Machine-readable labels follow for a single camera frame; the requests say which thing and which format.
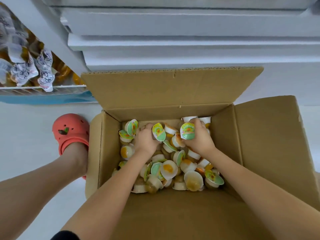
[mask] wire rack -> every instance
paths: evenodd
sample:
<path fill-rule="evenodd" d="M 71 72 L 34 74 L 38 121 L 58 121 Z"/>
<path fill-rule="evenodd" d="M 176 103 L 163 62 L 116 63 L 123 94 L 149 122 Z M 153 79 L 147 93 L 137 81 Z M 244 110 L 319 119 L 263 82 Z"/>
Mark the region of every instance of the wire rack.
<path fill-rule="evenodd" d="M 53 86 L 52 92 L 45 92 L 41 87 L 0 87 L 0 95 L 7 96 L 48 96 L 77 94 L 87 91 L 86 85 L 60 85 Z"/>

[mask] person's right hand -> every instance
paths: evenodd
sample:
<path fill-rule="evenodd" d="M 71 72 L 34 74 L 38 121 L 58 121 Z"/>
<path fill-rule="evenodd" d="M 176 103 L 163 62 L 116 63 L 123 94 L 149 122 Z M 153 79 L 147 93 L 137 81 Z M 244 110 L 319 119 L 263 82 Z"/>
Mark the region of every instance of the person's right hand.
<path fill-rule="evenodd" d="M 195 126 L 195 137 L 192 140 L 182 140 L 187 146 L 191 147 L 194 152 L 206 158 L 212 150 L 215 149 L 214 142 L 209 135 L 206 126 L 201 123 L 199 118 L 193 118 L 189 121 Z"/>

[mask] black sleeve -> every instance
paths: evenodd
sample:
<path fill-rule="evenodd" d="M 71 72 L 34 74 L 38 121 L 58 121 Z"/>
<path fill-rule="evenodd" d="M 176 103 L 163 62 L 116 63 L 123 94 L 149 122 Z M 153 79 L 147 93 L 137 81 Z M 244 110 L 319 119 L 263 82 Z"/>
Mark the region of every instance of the black sleeve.
<path fill-rule="evenodd" d="M 80 240 L 76 234 L 70 231 L 60 231 L 51 240 Z"/>

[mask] forearm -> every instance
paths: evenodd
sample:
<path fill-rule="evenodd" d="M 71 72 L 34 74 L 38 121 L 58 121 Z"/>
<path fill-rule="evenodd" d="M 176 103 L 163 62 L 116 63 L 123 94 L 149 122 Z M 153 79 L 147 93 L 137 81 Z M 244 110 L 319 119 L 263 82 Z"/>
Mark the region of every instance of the forearm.
<path fill-rule="evenodd" d="M 144 152 L 136 152 L 118 173 L 83 204 L 62 230 L 74 232 L 81 240 L 109 239 L 132 186 L 149 158 L 150 155 Z"/>
<path fill-rule="evenodd" d="M 80 177 L 76 165 L 62 155 L 34 171 L 0 182 L 0 239 L 16 239 L 42 208 Z"/>
<path fill-rule="evenodd" d="M 206 155 L 278 239 L 320 239 L 320 213 L 218 149 Z"/>

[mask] hand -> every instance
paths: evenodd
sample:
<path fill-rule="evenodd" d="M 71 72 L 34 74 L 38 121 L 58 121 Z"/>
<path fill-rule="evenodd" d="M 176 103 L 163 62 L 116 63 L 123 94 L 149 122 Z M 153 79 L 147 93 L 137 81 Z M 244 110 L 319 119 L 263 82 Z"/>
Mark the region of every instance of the hand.
<path fill-rule="evenodd" d="M 206 126 L 201 123 L 199 118 L 193 118 L 189 121 L 195 126 L 195 137 L 192 140 L 182 140 L 194 152 L 206 158 L 208 153 L 215 149 L 214 142 L 209 135 Z"/>
<path fill-rule="evenodd" d="M 152 137 L 153 124 L 148 123 L 137 130 L 135 139 L 135 152 L 146 152 L 148 159 L 155 153 L 160 141 L 154 140 Z"/>

